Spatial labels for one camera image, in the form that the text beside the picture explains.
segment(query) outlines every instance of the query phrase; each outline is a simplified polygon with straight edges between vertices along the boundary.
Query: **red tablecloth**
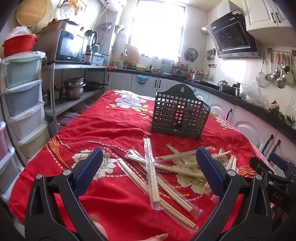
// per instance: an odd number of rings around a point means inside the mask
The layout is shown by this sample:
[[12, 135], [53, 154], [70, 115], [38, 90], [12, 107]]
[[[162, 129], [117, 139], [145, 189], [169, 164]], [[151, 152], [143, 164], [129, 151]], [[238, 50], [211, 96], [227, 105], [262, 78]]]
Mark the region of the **red tablecloth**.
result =
[[[165, 146], [167, 143], [171, 143], [180, 152], [194, 150], [202, 145], [212, 145], [217, 151], [220, 147], [231, 150], [238, 157], [237, 166], [241, 175], [253, 175], [248, 165], [250, 158], [256, 154], [244, 135], [213, 113], [209, 115], [199, 140], [152, 134], [153, 105], [153, 98], [128, 91], [105, 93], [92, 107], [52, 138], [25, 167], [10, 197], [9, 207], [13, 215], [24, 223], [28, 195], [36, 174], [59, 175], [64, 169], [85, 159], [95, 147], [100, 147], [107, 152], [104, 163], [86, 194], [79, 199], [89, 215], [96, 214], [100, 218], [110, 241], [142, 240], [163, 233], [169, 233], [168, 241], [190, 240], [194, 234], [179, 226], [164, 212], [150, 207], [148, 196], [124, 174], [115, 158], [124, 158], [126, 151], [132, 147], [144, 155], [144, 135], [151, 138], [154, 156], [172, 154]], [[145, 177], [138, 164], [125, 161], [138, 175]], [[201, 227], [215, 207], [209, 200], [211, 195], [202, 194], [204, 181], [175, 173], [161, 173], [184, 197], [203, 209], [203, 215], [194, 220], [164, 193], [161, 197]], [[240, 201], [241, 197], [224, 230], [231, 227]], [[74, 230], [61, 199], [58, 198], [57, 202], [67, 227]]]

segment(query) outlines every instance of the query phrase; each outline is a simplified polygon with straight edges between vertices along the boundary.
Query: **wall fan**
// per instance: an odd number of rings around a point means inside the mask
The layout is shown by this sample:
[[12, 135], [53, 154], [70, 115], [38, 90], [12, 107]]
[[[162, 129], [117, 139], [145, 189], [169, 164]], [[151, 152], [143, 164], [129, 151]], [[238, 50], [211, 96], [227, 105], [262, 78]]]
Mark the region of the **wall fan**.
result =
[[195, 49], [189, 48], [185, 51], [184, 57], [185, 57], [185, 60], [194, 62], [198, 57], [198, 53]]

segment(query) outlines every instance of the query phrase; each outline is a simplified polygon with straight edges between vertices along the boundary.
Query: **metal screw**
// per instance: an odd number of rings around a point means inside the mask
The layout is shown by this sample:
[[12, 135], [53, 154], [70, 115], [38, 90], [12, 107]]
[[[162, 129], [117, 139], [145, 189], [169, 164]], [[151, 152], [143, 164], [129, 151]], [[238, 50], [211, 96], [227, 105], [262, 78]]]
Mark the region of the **metal screw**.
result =
[[41, 174], [41, 173], [38, 173], [37, 175], [36, 175], [36, 179], [40, 179], [40, 178], [42, 178], [43, 177], [43, 175]]
[[70, 175], [70, 173], [71, 173], [70, 169], [66, 169], [63, 171], [63, 175], [65, 175], [65, 176]]
[[256, 175], [256, 179], [258, 179], [258, 180], [262, 180], [262, 176], [260, 176], [260, 175]]
[[235, 172], [234, 170], [229, 170], [229, 171], [228, 171], [228, 175], [230, 175], [230, 176], [232, 176], [232, 177], [234, 177], [235, 174], [236, 174], [236, 172]]

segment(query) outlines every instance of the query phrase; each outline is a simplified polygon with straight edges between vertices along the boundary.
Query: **blue gripper pad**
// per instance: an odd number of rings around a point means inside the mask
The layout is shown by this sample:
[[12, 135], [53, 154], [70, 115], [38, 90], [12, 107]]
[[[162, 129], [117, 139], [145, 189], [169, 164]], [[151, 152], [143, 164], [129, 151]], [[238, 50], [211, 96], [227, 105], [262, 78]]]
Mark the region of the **blue gripper pad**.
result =
[[102, 162], [103, 151], [101, 149], [94, 150], [87, 158], [84, 167], [74, 180], [74, 195], [77, 198], [86, 193], [92, 179], [94, 178], [96, 172], [100, 168]]
[[196, 161], [213, 193], [220, 198], [226, 192], [226, 170], [221, 162], [214, 160], [204, 147], [196, 150]]
[[275, 165], [277, 165], [283, 171], [286, 171], [288, 168], [287, 162], [281, 157], [279, 157], [277, 154], [275, 154], [274, 152], [269, 154], [268, 161], [272, 161]]

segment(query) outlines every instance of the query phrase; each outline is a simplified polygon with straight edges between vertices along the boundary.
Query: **ceiling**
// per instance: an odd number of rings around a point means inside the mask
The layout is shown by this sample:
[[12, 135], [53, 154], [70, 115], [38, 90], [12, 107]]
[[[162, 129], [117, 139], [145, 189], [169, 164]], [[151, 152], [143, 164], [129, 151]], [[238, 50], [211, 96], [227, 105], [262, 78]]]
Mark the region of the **ceiling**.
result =
[[222, 0], [177, 0], [178, 2], [191, 5], [200, 10], [209, 12], [216, 7]]

